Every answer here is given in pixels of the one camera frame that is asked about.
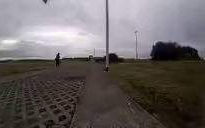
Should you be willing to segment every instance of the pole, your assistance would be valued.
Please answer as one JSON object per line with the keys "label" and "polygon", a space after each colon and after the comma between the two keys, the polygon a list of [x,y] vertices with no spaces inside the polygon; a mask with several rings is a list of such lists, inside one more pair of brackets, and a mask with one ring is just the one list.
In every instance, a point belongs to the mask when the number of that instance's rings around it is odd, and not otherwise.
{"label": "pole", "polygon": [[109,3],[106,0],[106,68],[105,71],[109,71]]}
{"label": "pole", "polygon": [[95,57],[95,55],[96,55],[96,50],[94,48],[94,50],[93,50],[93,57]]}
{"label": "pole", "polygon": [[136,39],[136,43],[135,43],[135,58],[136,60],[138,59],[138,31],[135,31],[135,39]]}

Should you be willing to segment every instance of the pedestrian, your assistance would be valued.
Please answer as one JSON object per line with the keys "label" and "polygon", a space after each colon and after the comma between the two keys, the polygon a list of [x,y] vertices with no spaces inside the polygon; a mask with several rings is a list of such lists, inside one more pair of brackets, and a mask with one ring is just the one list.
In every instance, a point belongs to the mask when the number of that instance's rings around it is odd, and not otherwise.
{"label": "pedestrian", "polygon": [[60,53],[58,53],[55,57],[55,64],[56,64],[56,67],[60,66]]}

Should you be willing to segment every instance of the sky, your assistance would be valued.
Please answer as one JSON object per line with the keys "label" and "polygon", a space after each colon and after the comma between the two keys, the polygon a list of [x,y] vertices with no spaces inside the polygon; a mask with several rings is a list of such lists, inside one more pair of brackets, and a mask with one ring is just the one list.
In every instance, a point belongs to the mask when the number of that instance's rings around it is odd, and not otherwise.
{"label": "sky", "polygon": [[[104,56],[105,0],[0,0],[0,59]],[[149,58],[157,41],[205,57],[205,0],[110,0],[110,52]]]}

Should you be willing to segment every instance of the grass field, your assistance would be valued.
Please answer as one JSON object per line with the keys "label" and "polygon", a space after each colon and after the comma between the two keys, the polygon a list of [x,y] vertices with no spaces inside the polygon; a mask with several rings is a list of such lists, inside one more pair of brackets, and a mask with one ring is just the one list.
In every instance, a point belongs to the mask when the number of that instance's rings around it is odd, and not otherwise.
{"label": "grass field", "polygon": [[112,65],[117,81],[138,104],[170,128],[205,123],[205,61]]}
{"label": "grass field", "polygon": [[42,70],[53,66],[53,61],[0,63],[0,77],[29,71]]}

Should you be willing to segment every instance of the concrete path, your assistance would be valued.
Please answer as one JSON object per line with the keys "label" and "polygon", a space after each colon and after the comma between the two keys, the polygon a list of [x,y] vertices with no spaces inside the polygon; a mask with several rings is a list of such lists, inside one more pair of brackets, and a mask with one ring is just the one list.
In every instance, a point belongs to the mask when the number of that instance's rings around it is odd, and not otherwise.
{"label": "concrete path", "polygon": [[68,127],[162,126],[136,108],[99,64],[62,66],[0,79],[0,128]]}
{"label": "concrete path", "polygon": [[92,64],[80,97],[74,128],[162,128],[155,119],[137,109],[113,83],[102,66]]}

